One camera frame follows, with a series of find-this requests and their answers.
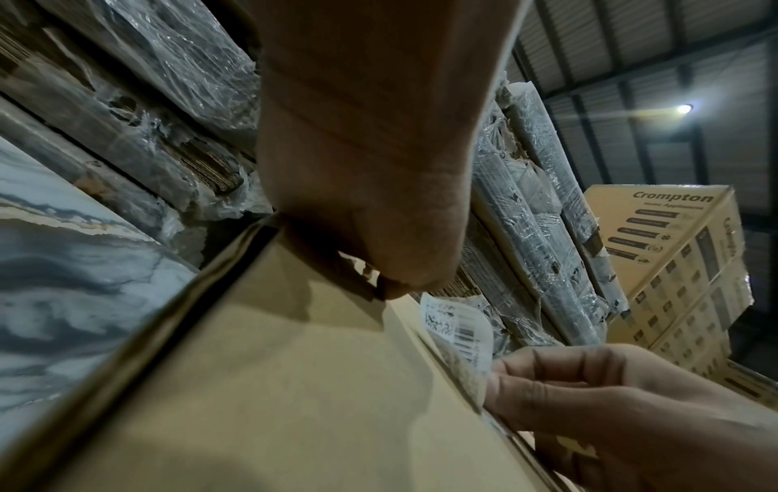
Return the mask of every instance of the person's right hand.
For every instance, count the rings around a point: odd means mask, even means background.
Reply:
[[[638,347],[521,349],[494,363],[486,408],[590,490],[778,490],[778,413]]]

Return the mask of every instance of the blue and white marble sheet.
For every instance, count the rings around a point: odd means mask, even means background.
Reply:
[[[0,452],[195,274],[0,138]]]

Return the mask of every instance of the metal roof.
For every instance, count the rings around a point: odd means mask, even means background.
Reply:
[[[537,86],[583,188],[734,185],[755,304],[730,331],[733,358],[778,379],[773,2],[535,0],[507,73]],[[651,117],[681,104],[684,118]]]

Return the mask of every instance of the skin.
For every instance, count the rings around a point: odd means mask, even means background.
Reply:
[[[447,285],[475,135],[518,1],[256,0],[258,167],[272,204],[381,272],[386,298]],[[778,417],[627,346],[523,349],[486,406],[593,490],[774,490]],[[554,436],[591,443],[599,460]]]

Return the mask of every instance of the barcode sticker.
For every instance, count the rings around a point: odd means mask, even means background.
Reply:
[[[483,312],[461,302],[437,299],[424,293],[421,317],[428,332],[443,338],[476,370],[484,373],[491,370],[494,335]]]

